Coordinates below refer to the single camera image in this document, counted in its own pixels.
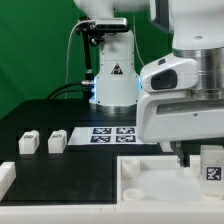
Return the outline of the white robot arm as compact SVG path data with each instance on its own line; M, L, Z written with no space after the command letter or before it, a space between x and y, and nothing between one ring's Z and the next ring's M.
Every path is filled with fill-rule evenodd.
M73 0L100 48L94 109L136 109L144 143L224 136L224 0ZM148 9L172 52L134 69L134 34L117 12Z

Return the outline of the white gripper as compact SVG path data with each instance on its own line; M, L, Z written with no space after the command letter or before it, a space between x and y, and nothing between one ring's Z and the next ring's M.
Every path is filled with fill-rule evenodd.
M140 79L136 130L142 142L171 142L180 166L189 167L181 141L224 137L224 100L193 98L199 82L195 60L168 54L145 65Z

